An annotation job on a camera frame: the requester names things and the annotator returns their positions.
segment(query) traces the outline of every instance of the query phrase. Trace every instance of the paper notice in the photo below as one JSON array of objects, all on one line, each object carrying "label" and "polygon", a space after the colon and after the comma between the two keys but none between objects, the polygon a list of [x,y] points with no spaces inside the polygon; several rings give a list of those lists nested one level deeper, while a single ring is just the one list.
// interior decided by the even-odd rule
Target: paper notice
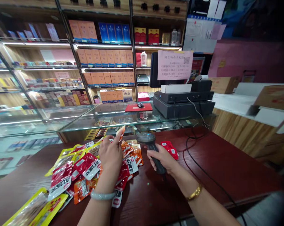
[{"label": "paper notice", "polygon": [[193,51],[158,51],[158,80],[189,79]]}]

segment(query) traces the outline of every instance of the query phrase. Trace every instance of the left hand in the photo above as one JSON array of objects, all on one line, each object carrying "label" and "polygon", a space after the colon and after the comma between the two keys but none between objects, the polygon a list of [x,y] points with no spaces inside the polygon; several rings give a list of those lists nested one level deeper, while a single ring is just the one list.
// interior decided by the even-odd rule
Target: left hand
[{"label": "left hand", "polygon": [[117,172],[119,175],[120,168],[122,165],[122,148],[121,142],[119,142],[121,133],[117,134],[116,137],[109,135],[106,136],[100,143],[99,157],[103,171]]}]

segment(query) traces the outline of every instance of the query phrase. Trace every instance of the qr code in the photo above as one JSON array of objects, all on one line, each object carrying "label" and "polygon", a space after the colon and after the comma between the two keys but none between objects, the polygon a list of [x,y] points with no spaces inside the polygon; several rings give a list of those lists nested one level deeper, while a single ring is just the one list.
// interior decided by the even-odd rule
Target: qr code
[{"label": "qr code", "polygon": [[190,57],[184,57],[184,64],[188,64],[190,60]]}]

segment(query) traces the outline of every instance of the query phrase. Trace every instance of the bottle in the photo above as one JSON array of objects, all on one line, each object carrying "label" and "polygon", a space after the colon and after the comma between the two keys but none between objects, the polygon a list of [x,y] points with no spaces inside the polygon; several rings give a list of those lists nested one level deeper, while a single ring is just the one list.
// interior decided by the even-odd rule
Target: bottle
[{"label": "bottle", "polygon": [[142,67],[147,67],[146,59],[147,59],[147,54],[145,52],[142,52],[141,53],[141,66]]},{"label": "bottle", "polygon": [[181,30],[180,29],[177,31],[176,43],[177,44],[181,43]]},{"label": "bottle", "polygon": [[173,29],[172,35],[171,35],[171,45],[174,46],[176,44],[176,37],[177,37],[177,32],[176,29]]}]

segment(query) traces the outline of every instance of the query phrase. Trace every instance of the right hand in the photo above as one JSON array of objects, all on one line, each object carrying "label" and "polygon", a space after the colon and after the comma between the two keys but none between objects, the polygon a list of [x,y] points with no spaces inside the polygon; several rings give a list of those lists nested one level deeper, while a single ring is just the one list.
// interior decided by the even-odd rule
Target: right hand
[{"label": "right hand", "polygon": [[157,167],[151,157],[158,159],[161,164],[165,167],[168,174],[172,175],[178,166],[178,162],[168,153],[168,151],[161,145],[155,144],[159,150],[156,152],[154,150],[147,150],[147,157],[150,159],[150,163],[155,171]]}]

